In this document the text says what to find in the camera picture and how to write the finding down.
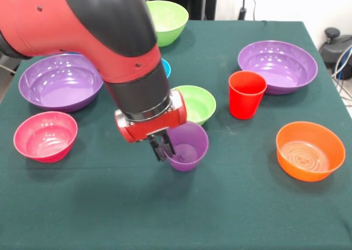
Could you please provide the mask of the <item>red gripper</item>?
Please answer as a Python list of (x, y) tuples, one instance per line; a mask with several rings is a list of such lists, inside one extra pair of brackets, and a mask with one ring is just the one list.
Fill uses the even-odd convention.
[(177, 89), (170, 91), (170, 105), (160, 115), (146, 121), (130, 121), (121, 110), (114, 113), (115, 123), (120, 134), (129, 143), (139, 142), (148, 138), (153, 152), (159, 162), (164, 162), (166, 156), (175, 155), (175, 150), (167, 131), (162, 132), (162, 146), (157, 141), (155, 134), (167, 128), (174, 128), (186, 123), (187, 111), (181, 93)]

